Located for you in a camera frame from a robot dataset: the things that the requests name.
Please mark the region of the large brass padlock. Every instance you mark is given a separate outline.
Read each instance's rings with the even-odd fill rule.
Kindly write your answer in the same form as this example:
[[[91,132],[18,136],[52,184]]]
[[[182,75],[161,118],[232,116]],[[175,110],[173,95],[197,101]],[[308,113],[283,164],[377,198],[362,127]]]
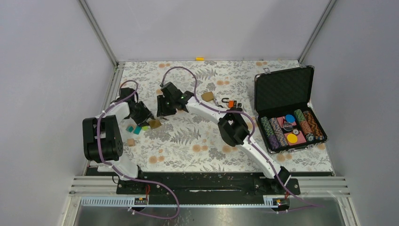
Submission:
[[[160,120],[150,120],[148,123],[149,123],[149,126],[151,127],[151,129],[156,129],[156,128],[159,128],[160,126],[162,126]]]

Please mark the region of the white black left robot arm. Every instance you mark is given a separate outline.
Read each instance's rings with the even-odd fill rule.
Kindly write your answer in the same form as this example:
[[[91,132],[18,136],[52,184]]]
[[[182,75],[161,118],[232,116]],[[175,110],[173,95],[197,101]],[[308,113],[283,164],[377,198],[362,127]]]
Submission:
[[[128,188],[139,194],[145,190],[146,181],[139,176],[140,167],[123,156],[124,142],[120,123],[132,119],[136,126],[149,126],[154,120],[151,111],[133,88],[121,88],[120,96],[96,117],[82,121],[83,152],[85,158],[110,167],[119,177],[128,181]]]

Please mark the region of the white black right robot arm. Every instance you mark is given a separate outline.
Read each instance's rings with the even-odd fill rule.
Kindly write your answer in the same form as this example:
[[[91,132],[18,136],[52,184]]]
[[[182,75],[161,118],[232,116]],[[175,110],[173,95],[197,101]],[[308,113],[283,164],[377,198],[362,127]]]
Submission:
[[[279,163],[275,162],[268,153],[252,138],[243,116],[252,119],[246,113],[237,110],[226,110],[211,107],[200,102],[194,93],[182,92],[173,83],[161,85],[162,95],[157,97],[158,116],[170,116],[176,111],[199,115],[217,124],[222,140],[231,147],[237,147],[246,153],[270,180],[270,188],[276,194],[288,189],[291,173]]]

